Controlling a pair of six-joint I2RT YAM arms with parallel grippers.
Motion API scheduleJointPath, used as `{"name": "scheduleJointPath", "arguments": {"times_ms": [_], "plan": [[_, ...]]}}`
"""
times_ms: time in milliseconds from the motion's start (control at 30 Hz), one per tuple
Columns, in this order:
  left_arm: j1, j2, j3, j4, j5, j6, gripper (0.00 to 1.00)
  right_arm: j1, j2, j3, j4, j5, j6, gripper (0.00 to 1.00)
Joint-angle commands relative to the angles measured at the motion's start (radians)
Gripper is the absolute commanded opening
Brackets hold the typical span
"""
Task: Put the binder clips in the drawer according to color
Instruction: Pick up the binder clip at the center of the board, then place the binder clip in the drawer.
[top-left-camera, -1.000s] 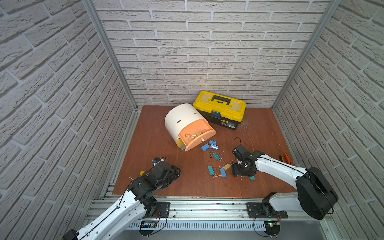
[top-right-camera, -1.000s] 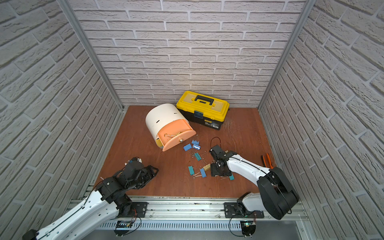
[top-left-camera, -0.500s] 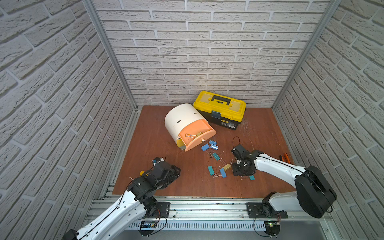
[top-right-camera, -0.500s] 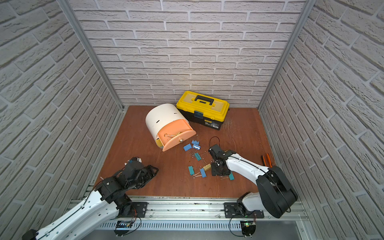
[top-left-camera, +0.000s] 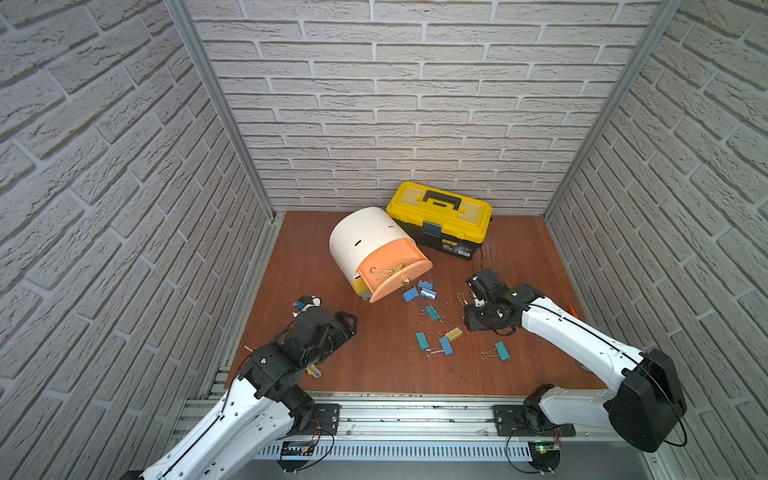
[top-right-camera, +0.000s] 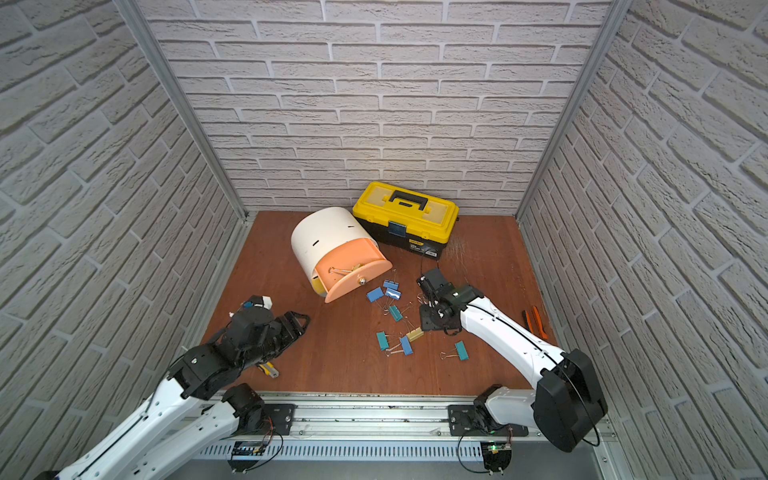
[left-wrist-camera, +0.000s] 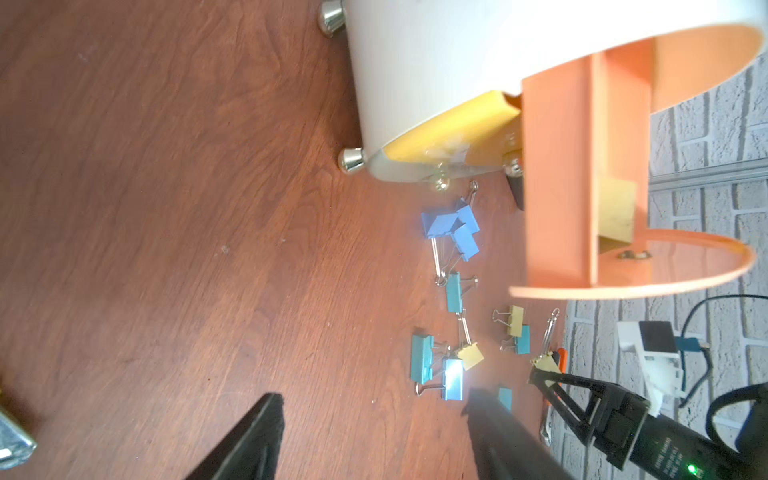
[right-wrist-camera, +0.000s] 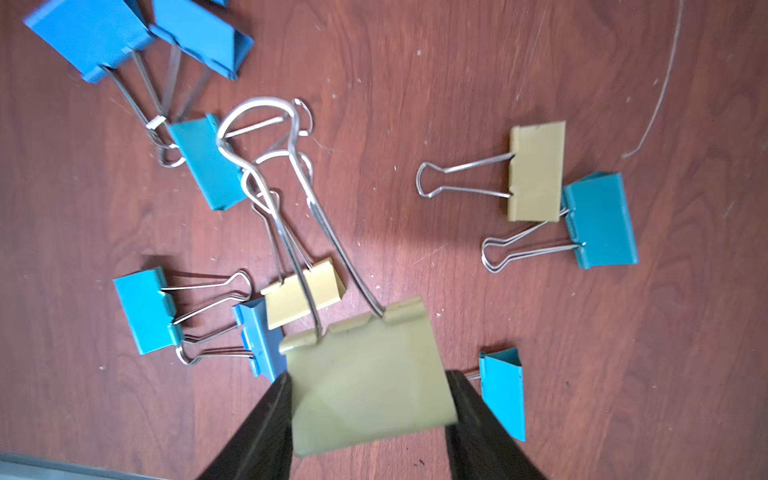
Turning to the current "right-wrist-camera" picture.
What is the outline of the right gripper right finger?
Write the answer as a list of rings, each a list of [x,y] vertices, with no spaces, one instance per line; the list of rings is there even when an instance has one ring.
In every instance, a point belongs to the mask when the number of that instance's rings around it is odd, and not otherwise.
[[[448,370],[446,376],[458,415],[458,422],[445,428],[451,477],[543,479],[465,375]]]

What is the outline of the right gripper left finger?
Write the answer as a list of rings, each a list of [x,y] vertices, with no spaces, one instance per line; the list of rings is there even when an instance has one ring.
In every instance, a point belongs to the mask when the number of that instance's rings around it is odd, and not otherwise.
[[[292,381],[283,372],[198,479],[288,479],[291,397]]]

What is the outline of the yellow binder clip large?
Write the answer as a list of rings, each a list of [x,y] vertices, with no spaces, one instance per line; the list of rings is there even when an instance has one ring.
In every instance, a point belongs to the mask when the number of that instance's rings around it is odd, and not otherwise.
[[[289,335],[280,345],[292,383],[294,454],[307,457],[455,424],[457,409],[423,299],[416,296],[384,307],[355,269],[302,169],[294,104],[270,96],[245,100],[221,122],[216,133],[219,152],[243,170],[241,185],[251,200],[257,192],[250,180],[259,192],[270,193],[256,164],[238,155],[225,139],[241,115],[259,107],[280,109],[290,118],[282,154],[290,160],[309,211],[370,308],[366,314],[322,326],[297,253],[288,250],[314,322],[312,329]]]

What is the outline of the yellow binder clip small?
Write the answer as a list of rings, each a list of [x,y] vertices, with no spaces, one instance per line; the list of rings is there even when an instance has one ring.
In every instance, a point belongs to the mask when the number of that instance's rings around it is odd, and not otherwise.
[[[311,308],[298,276],[295,273],[288,276],[282,274],[281,257],[276,245],[276,234],[270,226],[272,216],[269,209],[260,202],[252,202],[251,208],[264,221],[278,274],[276,282],[260,291],[266,304],[268,328],[276,330],[301,317],[310,315]],[[298,240],[288,219],[283,218],[283,222],[292,247],[297,250],[300,260],[305,265],[303,275],[312,294],[315,308],[320,310],[340,302],[346,292],[346,287],[334,267],[332,258],[327,257],[315,262]]]

